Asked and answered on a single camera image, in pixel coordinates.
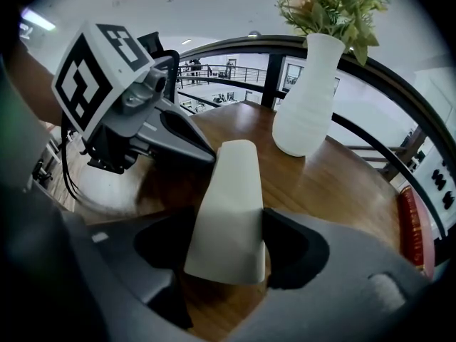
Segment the wooden table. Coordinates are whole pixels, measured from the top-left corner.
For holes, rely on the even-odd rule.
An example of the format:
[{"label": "wooden table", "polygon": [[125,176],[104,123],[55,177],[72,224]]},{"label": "wooden table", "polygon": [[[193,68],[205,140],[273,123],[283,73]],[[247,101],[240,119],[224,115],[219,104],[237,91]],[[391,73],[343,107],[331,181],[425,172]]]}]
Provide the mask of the wooden table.
[{"label": "wooden table", "polygon": [[[271,136],[274,111],[246,101],[193,115],[192,119],[215,150],[229,140],[247,139],[256,145],[265,207],[306,213],[362,229],[399,250],[397,193],[376,170],[348,148],[326,138],[317,152],[308,158],[288,156],[275,146]],[[103,181],[94,178],[93,173],[98,179],[113,175],[86,167],[83,170],[93,171],[85,176],[91,183],[85,188],[98,186],[93,190],[94,194],[104,191],[113,204],[120,201],[116,196],[125,198],[127,192],[138,190],[138,184],[109,186],[122,188],[123,191],[116,190],[120,195],[109,190],[107,185],[101,190],[103,185],[97,184]],[[128,173],[116,177],[116,181],[127,179],[131,173],[135,174],[134,178],[141,178],[135,199],[136,214],[189,204],[198,207],[210,176],[210,173],[189,172],[184,163],[177,172],[158,171],[143,163]],[[84,184],[80,181],[78,185],[83,187]],[[183,273],[181,281],[194,323],[190,332],[209,341],[226,338],[266,293],[265,283],[228,286]]]}]

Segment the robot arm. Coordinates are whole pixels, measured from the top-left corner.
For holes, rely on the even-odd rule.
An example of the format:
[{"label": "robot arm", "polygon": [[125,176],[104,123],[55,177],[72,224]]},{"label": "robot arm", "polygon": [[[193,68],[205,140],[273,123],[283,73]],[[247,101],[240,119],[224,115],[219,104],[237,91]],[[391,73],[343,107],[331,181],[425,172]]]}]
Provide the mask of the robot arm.
[{"label": "robot arm", "polygon": [[[162,50],[157,35],[144,42]],[[147,52],[124,26],[85,22],[67,48],[52,89],[82,135],[91,166],[123,173],[138,154],[205,166],[215,153],[174,104],[177,52]]]}]

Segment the flower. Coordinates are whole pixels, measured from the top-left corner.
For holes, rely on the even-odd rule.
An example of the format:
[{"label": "flower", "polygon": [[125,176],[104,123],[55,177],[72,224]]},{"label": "flower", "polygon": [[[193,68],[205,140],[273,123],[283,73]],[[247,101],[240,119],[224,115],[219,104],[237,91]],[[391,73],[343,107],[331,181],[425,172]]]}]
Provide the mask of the flower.
[{"label": "flower", "polygon": [[302,11],[312,11],[315,0],[291,0],[290,5]]}]

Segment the black handrail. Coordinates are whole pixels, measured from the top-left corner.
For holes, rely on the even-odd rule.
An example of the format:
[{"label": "black handrail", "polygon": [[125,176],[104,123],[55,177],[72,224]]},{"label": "black handrail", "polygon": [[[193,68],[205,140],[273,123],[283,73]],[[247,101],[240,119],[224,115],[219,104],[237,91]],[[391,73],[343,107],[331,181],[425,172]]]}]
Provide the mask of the black handrail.
[{"label": "black handrail", "polygon": [[221,56],[232,53],[278,53],[296,56],[294,51],[302,51],[304,39],[298,36],[257,36],[256,38],[240,37],[219,41],[197,47],[180,54],[180,60]]},{"label": "black handrail", "polygon": [[178,80],[192,80],[192,81],[204,81],[208,83],[221,83],[228,86],[236,86],[237,88],[244,88],[246,90],[257,91],[263,93],[264,87],[260,85],[254,85],[253,83],[245,83],[243,81],[233,81],[226,78],[215,78],[215,77],[204,77],[204,76],[178,76]]},{"label": "black handrail", "polygon": [[202,103],[208,104],[210,106],[213,106],[214,108],[219,108],[221,106],[221,105],[219,105],[217,103],[214,103],[213,101],[209,101],[209,100],[206,100],[206,99],[203,99],[203,98],[198,98],[197,96],[193,96],[193,95],[190,95],[190,94],[187,94],[187,93],[183,93],[182,91],[178,91],[177,93],[179,95],[187,96],[190,99],[195,99],[195,100],[201,101]]},{"label": "black handrail", "polygon": [[402,174],[403,177],[412,185],[413,189],[420,195],[421,200],[425,203],[429,213],[435,220],[437,228],[439,229],[439,233],[442,238],[445,238],[445,228],[443,227],[442,220],[434,207],[431,199],[428,197],[427,192],[423,189],[420,183],[415,179],[415,176],[410,172],[408,167],[399,160],[399,157],[395,155],[388,147],[384,146],[382,142],[377,140],[375,137],[367,133],[363,128],[359,127],[355,123],[349,121],[348,119],[344,118],[339,114],[333,113],[332,121],[342,125],[345,129],[350,130],[352,133],[356,134],[362,140],[365,140],[369,143],[372,147],[374,147],[380,154],[385,157],[390,164],[392,164],[398,171]]},{"label": "black handrail", "polygon": [[187,108],[185,105],[180,104],[180,107],[181,107],[182,109],[188,111],[188,112],[191,113],[191,114],[196,114],[196,113],[197,113],[196,111],[193,111],[192,109]]}]

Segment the white vase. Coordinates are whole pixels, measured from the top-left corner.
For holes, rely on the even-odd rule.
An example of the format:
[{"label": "white vase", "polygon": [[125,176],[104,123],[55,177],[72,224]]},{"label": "white vase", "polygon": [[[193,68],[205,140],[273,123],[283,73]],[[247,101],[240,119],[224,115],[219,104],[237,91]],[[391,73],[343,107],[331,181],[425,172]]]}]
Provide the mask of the white vase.
[{"label": "white vase", "polygon": [[255,144],[224,142],[199,208],[184,271],[224,284],[264,280],[263,197]]},{"label": "white vase", "polygon": [[286,94],[272,126],[277,147],[296,157],[314,153],[331,124],[334,77],[345,45],[326,34],[307,36],[304,72]]}]

